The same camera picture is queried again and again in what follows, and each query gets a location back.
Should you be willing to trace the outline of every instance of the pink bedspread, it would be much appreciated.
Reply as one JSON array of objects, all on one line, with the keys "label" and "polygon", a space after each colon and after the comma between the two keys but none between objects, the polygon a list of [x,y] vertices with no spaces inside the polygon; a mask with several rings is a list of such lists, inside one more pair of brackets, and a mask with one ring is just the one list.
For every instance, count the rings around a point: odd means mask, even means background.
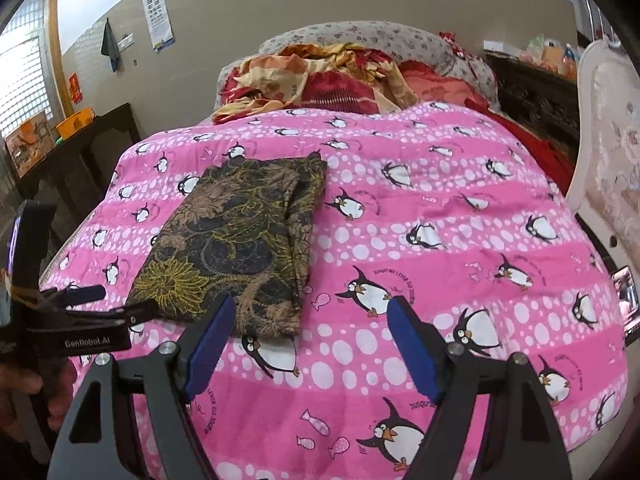
[{"label": "pink bedspread", "polygon": [[[327,205],[315,216],[300,336],[259,349],[231,340],[191,404],[222,479],[404,474],[422,437],[411,423],[427,428],[433,407],[386,327],[396,294],[449,340],[497,358],[527,353],[568,449],[617,413],[626,361],[604,266],[524,147],[466,108],[420,104],[384,118],[281,110],[155,134],[124,153],[105,200],[42,285],[101,283],[108,297],[94,308],[121,305],[154,236],[207,166],[314,150],[328,163]],[[147,323],[119,357],[147,354],[180,332]],[[401,421],[393,442],[376,447],[391,406]],[[157,474],[142,399],[136,409]],[[485,413],[481,399],[456,480],[470,476]]]}]

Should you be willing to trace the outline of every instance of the blue gripper pad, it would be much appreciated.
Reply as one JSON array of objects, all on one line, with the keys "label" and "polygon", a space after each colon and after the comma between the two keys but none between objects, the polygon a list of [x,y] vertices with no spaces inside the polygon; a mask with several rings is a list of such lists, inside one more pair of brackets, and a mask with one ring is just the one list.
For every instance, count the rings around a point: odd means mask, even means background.
[{"label": "blue gripper pad", "polygon": [[415,313],[410,319],[398,303],[397,298],[389,301],[386,308],[386,322],[396,346],[404,359],[416,389],[438,404],[443,391],[436,380],[436,367],[429,351],[420,340],[417,330],[423,323]]},{"label": "blue gripper pad", "polygon": [[218,364],[220,354],[231,335],[236,323],[236,303],[230,296],[226,297],[216,317],[204,331],[198,345],[191,353],[187,364],[187,374],[182,392],[185,398],[192,401],[209,385],[213,370]]}]

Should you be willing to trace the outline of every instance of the hanging towel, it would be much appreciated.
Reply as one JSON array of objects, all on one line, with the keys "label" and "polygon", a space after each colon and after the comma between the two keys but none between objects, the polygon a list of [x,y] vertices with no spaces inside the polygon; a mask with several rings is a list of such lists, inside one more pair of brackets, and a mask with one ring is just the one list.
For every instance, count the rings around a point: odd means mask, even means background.
[{"label": "hanging towel", "polygon": [[109,60],[111,61],[111,71],[116,72],[118,69],[118,63],[120,62],[120,51],[118,50],[118,42],[113,35],[108,18],[107,23],[104,25],[104,35],[102,36],[102,48],[100,53],[103,56],[109,56]]}]

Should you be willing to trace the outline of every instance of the metal screw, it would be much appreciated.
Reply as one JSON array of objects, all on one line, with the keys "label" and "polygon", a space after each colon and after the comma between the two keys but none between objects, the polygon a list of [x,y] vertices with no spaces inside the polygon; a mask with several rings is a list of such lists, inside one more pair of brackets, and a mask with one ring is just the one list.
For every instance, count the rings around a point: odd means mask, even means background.
[{"label": "metal screw", "polygon": [[513,357],[513,362],[520,366],[524,366],[529,362],[527,356],[522,352],[514,352],[511,357]]},{"label": "metal screw", "polygon": [[174,343],[173,341],[165,341],[158,347],[158,351],[162,355],[169,355],[174,353],[176,348],[177,348],[177,344]]},{"label": "metal screw", "polygon": [[449,343],[447,352],[451,355],[462,355],[465,352],[465,346],[461,343]]},{"label": "metal screw", "polygon": [[96,358],[94,359],[94,362],[98,365],[98,366],[104,366],[105,364],[107,364],[109,361],[111,361],[111,356],[109,354],[98,354],[96,356]]}]

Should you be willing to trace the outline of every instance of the wall switch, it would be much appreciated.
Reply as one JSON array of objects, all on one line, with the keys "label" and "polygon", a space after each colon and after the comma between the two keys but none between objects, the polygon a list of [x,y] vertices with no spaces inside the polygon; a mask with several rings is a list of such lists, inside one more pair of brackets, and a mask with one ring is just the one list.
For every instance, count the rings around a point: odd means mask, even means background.
[{"label": "wall switch", "polygon": [[128,36],[125,36],[118,42],[118,50],[122,52],[125,48],[128,48],[131,45],[133,45],[133,43],[134,43],[133,34],[129,34]]}]

